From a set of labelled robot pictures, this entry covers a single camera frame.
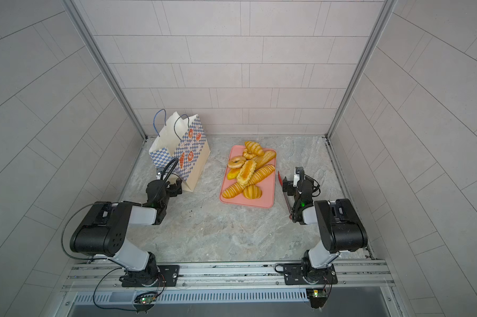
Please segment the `checkered paper bag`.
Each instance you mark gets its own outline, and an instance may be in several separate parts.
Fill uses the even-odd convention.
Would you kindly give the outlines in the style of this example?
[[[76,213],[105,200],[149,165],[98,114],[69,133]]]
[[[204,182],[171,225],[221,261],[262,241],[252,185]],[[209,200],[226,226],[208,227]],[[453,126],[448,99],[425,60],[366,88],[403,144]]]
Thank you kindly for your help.
[[[174,112],[152,143],[149,156],[158,169],[177,158],[174,173],[182,179],[182,189],[193,192],[210,152],[200,117]]]

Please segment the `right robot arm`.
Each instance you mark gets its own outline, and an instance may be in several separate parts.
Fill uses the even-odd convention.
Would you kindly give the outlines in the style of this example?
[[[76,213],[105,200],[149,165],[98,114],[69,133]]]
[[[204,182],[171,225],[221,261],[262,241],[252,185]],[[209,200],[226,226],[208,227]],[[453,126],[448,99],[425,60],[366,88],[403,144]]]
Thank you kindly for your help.
[[[317,200],[320,185],[310,176],[296,174],[293,180],[280,178],[289,217],[300,225],[317,224],[320,241],[307,250],[295,281],[307,284],[335,283],[333,264],[342,252],[354,252],[366,247],[367,233],[349,199]],[[294,197],[289,203],[288,197]]]

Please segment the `red tongs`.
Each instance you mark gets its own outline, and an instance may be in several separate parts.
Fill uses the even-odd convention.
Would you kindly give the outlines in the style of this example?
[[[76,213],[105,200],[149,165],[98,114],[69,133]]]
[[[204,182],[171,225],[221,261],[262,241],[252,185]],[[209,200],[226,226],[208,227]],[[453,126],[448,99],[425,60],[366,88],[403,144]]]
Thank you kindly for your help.
[[[282,189],[282,180],[283,178],[281,177],[281,174],[280,172],[277,173],[277,177],[278,177],[278,181],[279,181],[279,184],[281,185],[281,189]],[[292,220],[292,222],[295,222],[295,218],[294,218],[294,203],[290,201],[289,199],[289,196],[286,196],[284,193],[283,193],[283,197],[285,199],[285,203],[287,205],[287,209],[289,211],[289,218]]]

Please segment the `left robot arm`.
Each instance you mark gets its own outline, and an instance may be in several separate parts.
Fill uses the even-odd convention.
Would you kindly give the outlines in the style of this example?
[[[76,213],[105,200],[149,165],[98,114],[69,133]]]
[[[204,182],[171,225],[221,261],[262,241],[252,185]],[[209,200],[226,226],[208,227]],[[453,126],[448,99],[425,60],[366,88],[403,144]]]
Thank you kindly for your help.
[[[72,252],[103,256],[126,272],[124,282],[153,284],[160,276],[155,255],[126,239],[130,226],[160,225],[171,197],[182,193],[182,180],[175,183],[154,180],[147,185],[147,202],[97,202],[86,214],[70,239]]]

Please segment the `jam-filled ridged bread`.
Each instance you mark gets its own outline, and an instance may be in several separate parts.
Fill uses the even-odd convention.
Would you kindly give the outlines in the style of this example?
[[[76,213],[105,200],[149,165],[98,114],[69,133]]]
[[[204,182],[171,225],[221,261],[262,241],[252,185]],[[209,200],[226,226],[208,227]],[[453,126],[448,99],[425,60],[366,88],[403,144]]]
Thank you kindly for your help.
[[[240,185],[242,186],[247,185],[247,183],[250,181],[252,175],[254,174],[256,170],[256,165],[257,165],[257,162],[254,159],[247,160],[242,165],[242,168],[240,169],[240,172],[238,173],[236,177],[236,180]]]

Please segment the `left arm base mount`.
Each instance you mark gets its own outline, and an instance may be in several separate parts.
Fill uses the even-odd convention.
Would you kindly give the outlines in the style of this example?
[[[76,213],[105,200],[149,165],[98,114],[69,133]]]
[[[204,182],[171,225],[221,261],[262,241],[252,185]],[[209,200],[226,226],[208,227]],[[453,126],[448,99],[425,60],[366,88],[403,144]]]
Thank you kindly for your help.
[[[147,272],[127,272],[119,278],[122,287],[175,287],[180,271],[179,265],[158,265],[153,276]]]

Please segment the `round ridged bread bottom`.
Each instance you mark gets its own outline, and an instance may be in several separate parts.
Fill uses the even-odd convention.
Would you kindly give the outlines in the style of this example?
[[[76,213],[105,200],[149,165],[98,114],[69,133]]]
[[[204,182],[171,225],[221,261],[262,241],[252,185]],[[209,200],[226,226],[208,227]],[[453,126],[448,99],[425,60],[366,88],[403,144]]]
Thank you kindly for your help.
[[[250,185],[245,187],[242,194],[246,199],[259,199],[262,197],[262,190],[256,185]]]

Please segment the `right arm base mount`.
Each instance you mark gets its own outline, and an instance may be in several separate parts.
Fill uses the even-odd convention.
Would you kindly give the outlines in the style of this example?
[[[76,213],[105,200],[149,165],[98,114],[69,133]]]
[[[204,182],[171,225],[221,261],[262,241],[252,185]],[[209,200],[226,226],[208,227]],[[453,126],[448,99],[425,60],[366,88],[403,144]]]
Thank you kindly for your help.
[[[301,263],[282,264],[286,285],[335,285],[338,283],[334,266],[314,269]]]

